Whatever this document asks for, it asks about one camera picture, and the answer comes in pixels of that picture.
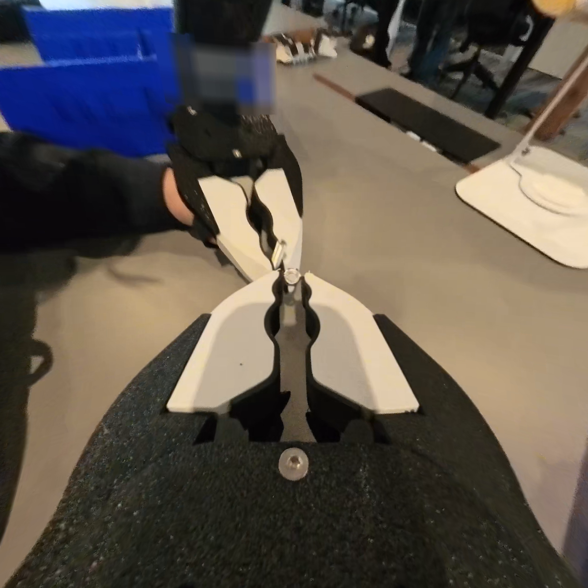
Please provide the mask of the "person's left hand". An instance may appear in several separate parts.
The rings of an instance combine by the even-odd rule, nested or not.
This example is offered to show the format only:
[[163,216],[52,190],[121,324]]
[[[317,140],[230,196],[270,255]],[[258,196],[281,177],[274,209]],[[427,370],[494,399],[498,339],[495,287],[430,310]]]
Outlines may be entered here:
[[171,167],[166,167],[162,177],[162,193],[166,209],[182,225],[194,225],[194,213],[187,207],[180,195]]

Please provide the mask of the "white lamp stand base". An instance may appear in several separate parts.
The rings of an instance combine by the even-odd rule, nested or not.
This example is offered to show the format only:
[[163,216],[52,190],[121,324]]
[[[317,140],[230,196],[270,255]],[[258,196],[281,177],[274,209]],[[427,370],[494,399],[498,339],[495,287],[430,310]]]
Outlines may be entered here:
[[587,167],[532,140],[586,68],[584,57],[508,156],[455,186],[471,208],[575,269],[587,268]]

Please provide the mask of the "brown wooden leg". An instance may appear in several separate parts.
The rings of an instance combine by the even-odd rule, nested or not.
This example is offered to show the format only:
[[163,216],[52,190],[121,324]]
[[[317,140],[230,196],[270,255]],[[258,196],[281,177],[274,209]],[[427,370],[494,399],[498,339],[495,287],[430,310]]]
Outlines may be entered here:
[[[561,82],[555,86],[550,92],[548,98],[543,102],[543,105],[536,112],[536,118],[539,118],[543,111],[550,106],[555,99],[557,93],[567,82],[568,78],[574,71],[581,65],[581,63],[587,58],[587,52],[577,58],[576,62],[564,76]],[[579,117],[579,113],[587,102],[587,67],[582,69],[581,74],[577,78],[575,84],[571,86],[571,89],[564,94],[558,105],[551,114],[548,115],[546,122],[539,127],[535,132],[534,138],[540,141],[549,141],[559,136],[568,123]]]

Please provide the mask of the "blue plastic bin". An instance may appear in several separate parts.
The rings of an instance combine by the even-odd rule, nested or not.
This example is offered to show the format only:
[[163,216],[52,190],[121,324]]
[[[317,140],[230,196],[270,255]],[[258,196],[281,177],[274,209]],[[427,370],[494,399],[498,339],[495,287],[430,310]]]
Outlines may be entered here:
[[19,8],[39,65],[1,68],[8,126],[76,149],[165,153],[179,104],[173,8]]

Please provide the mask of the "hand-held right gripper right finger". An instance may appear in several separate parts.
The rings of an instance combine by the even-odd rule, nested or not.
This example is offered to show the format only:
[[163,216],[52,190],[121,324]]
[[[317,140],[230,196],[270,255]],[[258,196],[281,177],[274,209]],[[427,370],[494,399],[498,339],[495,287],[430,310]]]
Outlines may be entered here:
[[372,311],[312,272],[303,277],[311,383],[375,415],[420,405]]

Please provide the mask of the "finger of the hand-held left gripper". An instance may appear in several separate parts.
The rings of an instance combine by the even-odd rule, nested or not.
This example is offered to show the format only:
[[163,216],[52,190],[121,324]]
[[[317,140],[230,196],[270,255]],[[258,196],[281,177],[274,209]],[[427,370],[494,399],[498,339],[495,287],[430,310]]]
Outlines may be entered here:
[[303,221],[283,169],[268,169],[255,181],[252,209],[261,221],[265,252],[276,261],[275,247],[283,254],[285,270],[300,270],[303,244]]
[[217,226],[217,244],[237,271],[253,282],[274,271],[263,252],[261,236],[247,215],[248,201],[243,188],[218,176],[198,180]]

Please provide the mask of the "black office chair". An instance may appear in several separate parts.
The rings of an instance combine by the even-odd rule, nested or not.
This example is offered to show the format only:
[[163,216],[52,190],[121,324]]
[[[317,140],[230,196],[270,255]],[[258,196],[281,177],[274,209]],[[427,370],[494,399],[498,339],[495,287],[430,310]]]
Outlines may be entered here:
[[471,77],[481,81],[484,89],[499,90],[494,75],[481,63],[481,53],[489,48],[520,48],[524,46],[532,27],[528,21],[527,1],[469,1],[465,11],[466,36],[459,51],[466,52],[472,45],[474,55],[467,60],[445,66],[441,78],[461,73],[462,78],[450,95],[455,100]]

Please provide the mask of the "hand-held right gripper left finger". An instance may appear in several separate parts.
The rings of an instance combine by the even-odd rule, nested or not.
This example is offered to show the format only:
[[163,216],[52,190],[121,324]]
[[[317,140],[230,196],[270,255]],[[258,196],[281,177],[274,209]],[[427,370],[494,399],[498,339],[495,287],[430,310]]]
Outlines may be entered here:
[[166,408],[220,413],[280,375],[280,270],[254,280],[211,312]]

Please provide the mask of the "pile of white parts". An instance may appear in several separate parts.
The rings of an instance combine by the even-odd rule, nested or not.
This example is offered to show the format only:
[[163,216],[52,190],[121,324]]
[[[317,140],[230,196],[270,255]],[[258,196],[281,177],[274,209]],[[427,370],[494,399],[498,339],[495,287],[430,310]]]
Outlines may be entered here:
[[337,57],[337,37],[324,29],[277,33],[270,37],[275,45],[276,63],[304,65],[319,58]]

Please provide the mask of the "person's left forearm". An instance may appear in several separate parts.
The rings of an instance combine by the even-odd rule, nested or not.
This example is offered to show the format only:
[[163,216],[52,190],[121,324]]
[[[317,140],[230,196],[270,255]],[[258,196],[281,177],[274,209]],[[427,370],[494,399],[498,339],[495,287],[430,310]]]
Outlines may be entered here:
[[168,164],[1,132],[1,253],[186,226],[165,203]]

